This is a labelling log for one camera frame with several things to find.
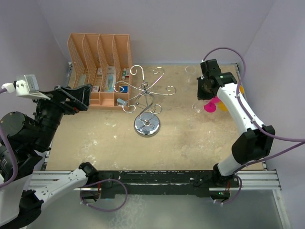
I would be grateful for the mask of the clear wine glass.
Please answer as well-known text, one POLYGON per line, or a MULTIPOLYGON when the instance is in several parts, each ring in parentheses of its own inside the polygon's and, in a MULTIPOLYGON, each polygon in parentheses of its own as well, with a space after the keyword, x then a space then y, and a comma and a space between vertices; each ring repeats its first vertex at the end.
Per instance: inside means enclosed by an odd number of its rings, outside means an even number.
POLYGON ((205 111, 204 106, 208 103, 207 100, 196 100, 192 105, 192 110, 195 113, 201 113, 205 111))
POLYGON ((186 73, 186 81, 187 83, 190 83, 192 79, 196 77, 197 69, 193 65, 188 65, 185 68, 185 73, 186 73))

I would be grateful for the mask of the orange plastic wine glass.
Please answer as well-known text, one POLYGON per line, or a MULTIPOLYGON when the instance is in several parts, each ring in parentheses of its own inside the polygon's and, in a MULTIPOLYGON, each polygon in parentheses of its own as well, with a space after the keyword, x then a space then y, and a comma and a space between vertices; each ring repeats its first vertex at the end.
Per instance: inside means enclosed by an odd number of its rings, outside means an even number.
POLYGON ((239 89, 238 85, 234 83, 225 84, 220 87, 217 91, 217 97, 226 106, 229 112, 240 112, 242 111, 241 105, 238 102, 238 98, 241 98, 244 93, 244 88, 241 86, 239 89))

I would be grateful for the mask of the pink plastic wine glass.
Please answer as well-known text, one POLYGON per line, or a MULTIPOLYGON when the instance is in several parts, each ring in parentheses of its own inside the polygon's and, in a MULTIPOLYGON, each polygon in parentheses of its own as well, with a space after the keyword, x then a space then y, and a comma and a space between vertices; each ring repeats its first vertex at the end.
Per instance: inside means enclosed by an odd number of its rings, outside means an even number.
POLYGON ((220 101, 221 100, 216 96, 215 98, 212 98, 206 105, 204 105, 203 108, 206 112, 213 113, 217 109, 216 104, 220 101))

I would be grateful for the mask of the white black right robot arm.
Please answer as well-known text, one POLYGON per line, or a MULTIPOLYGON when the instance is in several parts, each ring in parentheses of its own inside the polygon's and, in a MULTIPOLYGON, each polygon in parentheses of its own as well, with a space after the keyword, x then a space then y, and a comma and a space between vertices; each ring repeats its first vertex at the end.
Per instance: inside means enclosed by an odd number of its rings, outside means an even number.
POLYGON ((223 73, 217 60, 207 60, 200 64, 202 77, 198 77, 198 100, 219 98, 235 121, 239 137, 231 147, 231 154, 222 162, 215 164, 212 182, 224 186, 233 178, 235 171, 249 162, 265 158, 270 154, 275 129, 266 126, 256 117, 232 73, 223 73))

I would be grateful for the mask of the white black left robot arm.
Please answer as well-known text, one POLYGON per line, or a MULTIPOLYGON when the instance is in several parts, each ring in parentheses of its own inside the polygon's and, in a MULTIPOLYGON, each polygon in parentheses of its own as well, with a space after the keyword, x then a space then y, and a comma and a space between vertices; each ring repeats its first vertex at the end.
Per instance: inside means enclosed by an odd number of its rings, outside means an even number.
POLYGON ((25 189, 41 154, 51 148, 63 116, 89 108, 92 85, 77 88, 56 86, 52 91, 32 92, 23 81, 2 87, 36 104, 33 117, 10 112, 0 121, 0 226, 20 229, 39 217, 48 204, 77 187, 93 187, 98 170, 89 162, 51 185, 25 189))

